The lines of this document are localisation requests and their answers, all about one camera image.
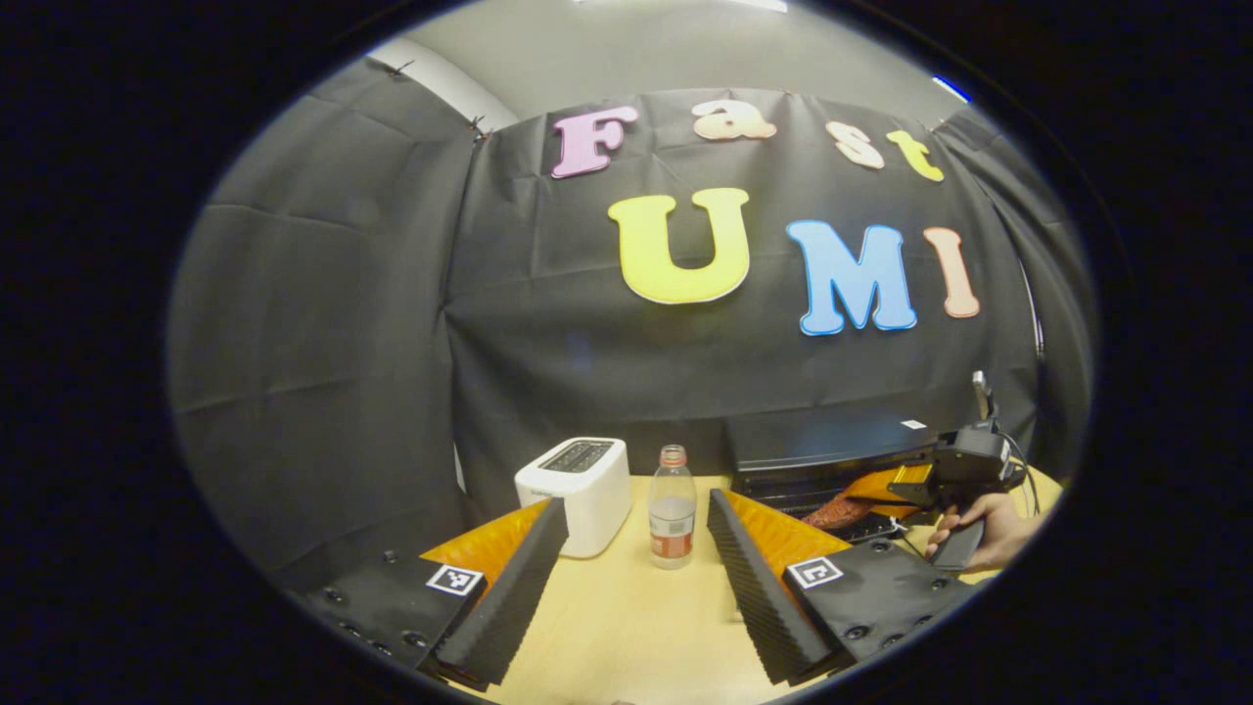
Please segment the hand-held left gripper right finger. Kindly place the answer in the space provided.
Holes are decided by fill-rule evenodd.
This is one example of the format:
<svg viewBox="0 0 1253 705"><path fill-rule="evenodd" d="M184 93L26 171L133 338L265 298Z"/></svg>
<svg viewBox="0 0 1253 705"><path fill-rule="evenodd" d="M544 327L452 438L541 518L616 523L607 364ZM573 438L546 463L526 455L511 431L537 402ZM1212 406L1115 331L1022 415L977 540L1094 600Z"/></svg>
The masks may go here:
<svg viewBox="0 0 1253 705"><path fill-rule="evenodd" d="M847 543L720 488L709 493L707 527L771 682L877 660L977 590L893 540Z"/></svg>

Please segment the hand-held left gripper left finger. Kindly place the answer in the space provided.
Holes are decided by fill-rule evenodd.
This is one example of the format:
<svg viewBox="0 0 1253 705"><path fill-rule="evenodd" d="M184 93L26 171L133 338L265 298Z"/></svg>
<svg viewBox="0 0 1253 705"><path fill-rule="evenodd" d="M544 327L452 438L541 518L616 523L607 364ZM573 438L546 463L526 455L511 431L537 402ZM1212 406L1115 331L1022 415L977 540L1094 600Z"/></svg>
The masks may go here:
<svg viewBox="0 0 1253 705"><path fill-rule="evenodd" d="M568 503L543 498L421 553L341 541L294 566L294 599L408 677L500 685L568 536Z"/></svg>

